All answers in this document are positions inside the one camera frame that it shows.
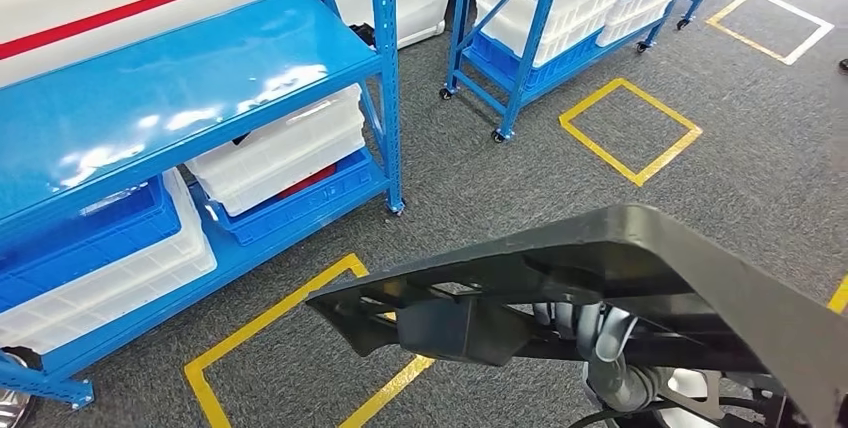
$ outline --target gray carpet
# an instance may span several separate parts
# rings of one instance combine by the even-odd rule
[[[700,17],[730,1],[707,0]],[[205,426],[183,366],[345,254],[355,252],[370,270],[381,271],[625,201],[659,207],[826,302],[848,266],[848,77],[836,71],[837,61],[848,56],[848,0],[786,1],[837,27],[794,66],[702,21],[682,32],[669,25],[647,53],[624,48],[528,107],[517,137],[504,145],[489,139],[494,116],[479,100],[439,100],[447,36],[405,49],[401,109],[409,206],[403,216],[388,215],[379,200],[357,209],[86,370],[97,391],[91,406],[72,413],[48,402],[31,426]],[[735,16],[728,20],[751,30],[746,36],[763,33],[758,41],[764,45],[807,33],[805,25],[780,18],[794,15],[761,13],[765,9],[770,7],[744,7],[740,13],[747,13],[749,25]],[[756,22],[760,15],[768,24]],[[557,121],[616,77],[703,129],[641,188]],[[624,95],[590,108],[576,123],[639,169],[681,130]],[[235,427],[323,427],[344,420],[410,358],[384,349],[361,359],[300,307],[206,376]],[[589,410],[575,364],[514,360],[495,369],[436,362],[370,424],[566,426]]]

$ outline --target black plastic bracket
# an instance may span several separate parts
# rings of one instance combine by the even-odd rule
[[[374,28],[368,23],[363,23],[361,25],[348,25],[348,28],[356,33],[356,36],[364,41],[366,45],[377,46],[377,39],[374,37]]]

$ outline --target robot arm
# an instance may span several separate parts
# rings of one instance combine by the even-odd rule
[[[779,380],[791,399],[781,406],[812,426],[848,416],[846,320],[645,206],[469,246],[307,304],[361,356],[399,344],[496,366],[513,356],[586,361],[588,384],[619,412],[659,398],[721,424],[718,379],[734,374]],[[703,372],[706,399],[670,389],[673,369]]]

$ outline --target red object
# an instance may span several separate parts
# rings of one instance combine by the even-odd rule
[[[315,173],[314,175],[310,176],[309,178],[305,178],[305,179],[295,183],[294,185],[286,188],[285,190],[281,191],[280,194],[277,195],[277,197],[278,198],[285,198],[287,196],[293,195],[293,194],[297,193],[298,191],[300,191],[304,188],[310,187],[310,186],[314,185],[315,183],[318,183],[319,181],[323,180],[324,178],[329,178],[335,172],[336,172],[336,164],[333,163],[332,165],[324,168],[323,170],[319,171],[318,173]]]
[[[108,25],[124,18],[137,15],[166,3],[176,0],[138,0],[132,3],[113,8],[108,11],[81,18],[64,25],[55,26],[38,33],[26,35],[21,38],[0,44],[0,60],[19,55],[25,51],[49,45],[59,40]]]

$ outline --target shelf caster wheel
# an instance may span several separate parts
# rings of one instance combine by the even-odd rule
[[[389,214],[394,215],[394,216],[398,216],[398,217],[403,214],[403,210],[405,210],[405,209],[406,209],[406,198],[400,199],[400,206],[387,206],[386,207],[386,211],[388,211]]]
[[[3,353],[11,361],[28,368],[41,369],[41,357],[29,348],[16,346],[3,348]],[[41,398],[25,393],[0,388],[0,401],[3,410],[0,411],[0,426],[23,428],[27,419],[41,405]]]
[[[495,143],[503,143],[506,141],[506,137],[498,132],[498,130],[492,130],[492,140]]]

